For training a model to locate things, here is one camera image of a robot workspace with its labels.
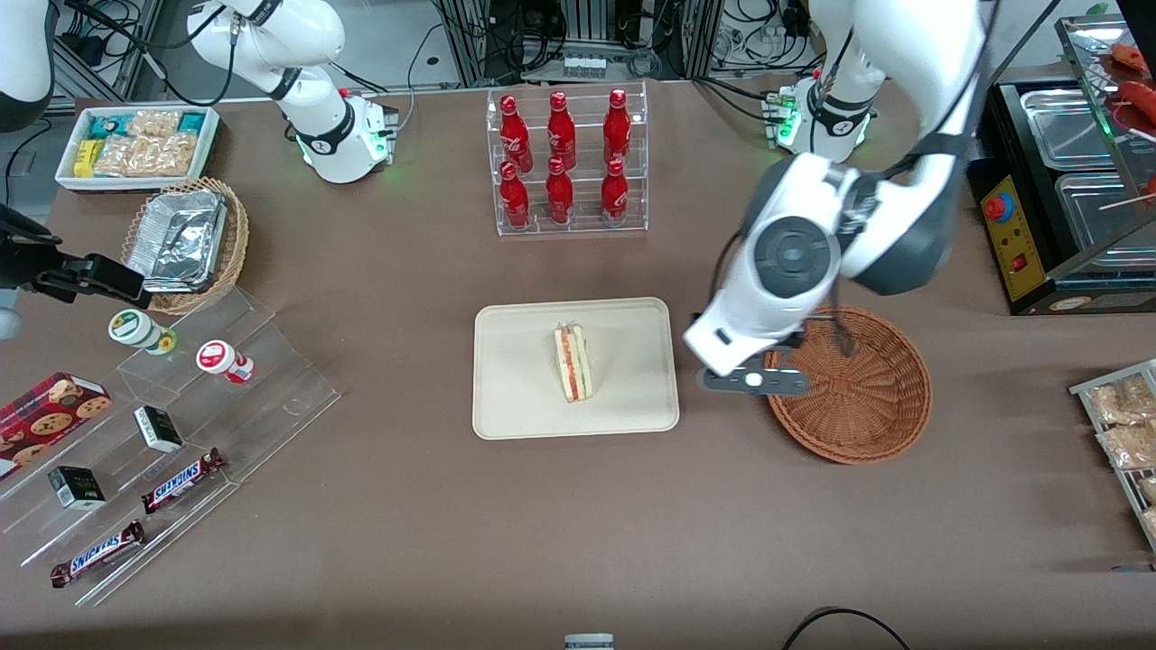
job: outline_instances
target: red bottle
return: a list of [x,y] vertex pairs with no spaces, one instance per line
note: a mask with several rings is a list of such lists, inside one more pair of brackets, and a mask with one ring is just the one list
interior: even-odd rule
[[518,165],[518,171],[529,173],[534,169],[534,155],[529,153],[529,130],[526,120],[518,115],[518,102],[506,95],[498,104],[502,106],[502,148],[506,158]]
[[610,110],[602,123],[602,157],[610,164],[615,157],[627,160],[630,153],[630,113],[627,112],[627,91],[610,90]]
[[512,162],[502,161],[498,171],[502,173],[498,193],[502,194],[506,221],[510,228],[525,230],[529,228],[529,194],[526,193],[526,185],[518,178],[518,169]]
[[561,156],[550,158],[550,177],[546,179],[546,195],[550,200],[550,220],[558,226],[570,223],[575,209],[575,185],[566,175]]
[[622,177],[622,158],[612,160],[602,179],[602,222],[610,228],[617,228],[625,221],[629,191],[630,185]]
[[571,170],[578,164],[578,139],[575,134],[575,118],[566,110],[566,94],[550,93],[550,121],[546,125],[550,138],[550,155],[558,156]]

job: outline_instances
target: cookie box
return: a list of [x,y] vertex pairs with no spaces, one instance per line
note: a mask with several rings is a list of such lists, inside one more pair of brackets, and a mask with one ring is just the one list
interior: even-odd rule
[[99,384],[55,372],[0,408],[0,480],[111,404]]

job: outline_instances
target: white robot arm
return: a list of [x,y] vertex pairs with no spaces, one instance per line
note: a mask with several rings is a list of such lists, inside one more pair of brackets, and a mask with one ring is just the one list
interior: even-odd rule
[[210,0],[193,7],[193,38],[206,61],[242,76],[273,98],[297,131],[305,162],[331,183],[351,183],[393,161],[397,113],[346,97],[321,65],[346,43],[341,19],[323,0]]
[[[805,392],[798,372],[763,369],[762,353],[802,332],[839,274],[879,294],[898,294],[929,281],[950,250],[986,76],[977,0],[853,0],[829,10],[835,3],[812,2],[823,34],[844,35],[842,43],[828,40],[821,83],[829,94],[820,103],[839,90],[849,99],[867,97],[857,109],[866,111],[882,81],[875,71],[890,73],[921,119],[920,141],[907,158],[914,161],[910,182],[810,153],[766,171],[725,283],[683,334],[707,368],[702,381],[709,389]],[[823,124],[813,119],[799,135],[809,141]]]

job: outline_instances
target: beige tray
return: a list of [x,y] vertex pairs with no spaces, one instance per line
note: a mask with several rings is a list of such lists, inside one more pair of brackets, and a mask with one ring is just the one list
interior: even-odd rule
[[[594,397],[568,404],[554,328],[586,331]],[[666,431],[679,423],[670,312],[658,298],[488,306],[474,320],[474,431],[486,440]]]

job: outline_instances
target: brown woven basket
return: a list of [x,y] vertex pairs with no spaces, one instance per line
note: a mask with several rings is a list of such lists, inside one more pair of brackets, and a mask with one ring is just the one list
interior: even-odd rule
[[[225,230],[221,238],[221,253],[217,257],[216,278],[207,290],[199,294],[153,294],[153,303],[149,305],[151,311],[184,316],[205,303],[220,300],[237,283],[240,267],[245,264],[245,246],[249,245],[249,216],[245,214],[245,206],[240,205],[237,194],[228,185],[214,178],[198,178],[165,187],[161,193],[172,194],[194,190],[213,190],[224,194],[229,200]],[[136,219],[128,227],[128,236],[125,237],[124,245],[120,246],[121,264],[128,261],[128,253],[133,250],[136,230],[140,228],[143,215],[144,206],[142,205],[141,209],[136,210]]]
[[[916,346],[887,320],[853,306],[840,306],[839,319],[854,339],[854,354],[840,354],[833,323],[808,322],[787,365],[810,378],[810,391],[768,400],[787,433],[823,458],[847,465],[890,460],[927,427],[931,377]],[[766,361],[777,363],[776,353]]]

